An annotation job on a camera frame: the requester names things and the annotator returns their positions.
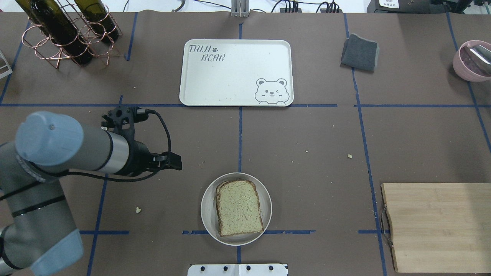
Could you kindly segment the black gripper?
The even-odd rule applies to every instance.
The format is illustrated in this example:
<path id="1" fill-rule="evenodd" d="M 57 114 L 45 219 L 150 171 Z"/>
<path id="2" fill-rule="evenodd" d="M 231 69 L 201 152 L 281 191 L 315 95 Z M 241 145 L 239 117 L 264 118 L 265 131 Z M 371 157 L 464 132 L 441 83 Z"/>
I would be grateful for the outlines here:
<path id="1" fill-rule="evenodd" d="M 164 169 L 182 170 L 182 157 L 176 153 L 165 151 L 161 154 L 151 153 L 143 143 L 132 140 L 129 142 L 129 155 L 124 165 L 124 176 L 136 177 L 144 172 L 158 173 Z"/>

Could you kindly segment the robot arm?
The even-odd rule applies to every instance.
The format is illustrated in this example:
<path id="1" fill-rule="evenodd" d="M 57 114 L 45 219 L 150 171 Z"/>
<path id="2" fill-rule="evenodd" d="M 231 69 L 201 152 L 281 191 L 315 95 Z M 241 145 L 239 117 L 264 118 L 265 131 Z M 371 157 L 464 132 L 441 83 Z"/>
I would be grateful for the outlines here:
<path id="1" fill-rule="evenodd" d="M 135 124 L 158 117 L 167 150 L 152 153 L 135 139 Z M 50 276 L 84 255 L 60 179 L 79 175 L 132 183 L 159 171 L 182 169 L 171 151 L 170 132 L 155 110 L 119 107 L 103 115 L 100 127 L 48 111 L 33 112 L 20 124 L 14 141 L 1 145 L 1 191 L 13 223 L 1 229 L 1 275 L 30 269 Z"/>

